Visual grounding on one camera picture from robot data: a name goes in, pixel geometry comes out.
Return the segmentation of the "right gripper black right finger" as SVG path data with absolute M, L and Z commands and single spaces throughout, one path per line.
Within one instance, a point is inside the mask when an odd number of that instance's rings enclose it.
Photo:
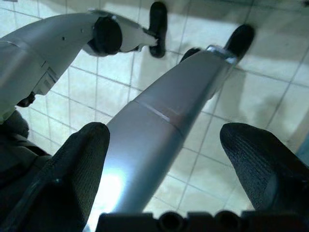
M 226 123 L 220 142 L 255 210 L 308 213 L 309 167 L 274 134 Z

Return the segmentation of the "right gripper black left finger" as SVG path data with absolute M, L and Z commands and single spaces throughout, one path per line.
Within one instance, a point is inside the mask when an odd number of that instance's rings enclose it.
M 0 135 L 0 229 L 81 232 L 98 191 L 110 132 L 91 122 L 49 155 L 23 136 Z

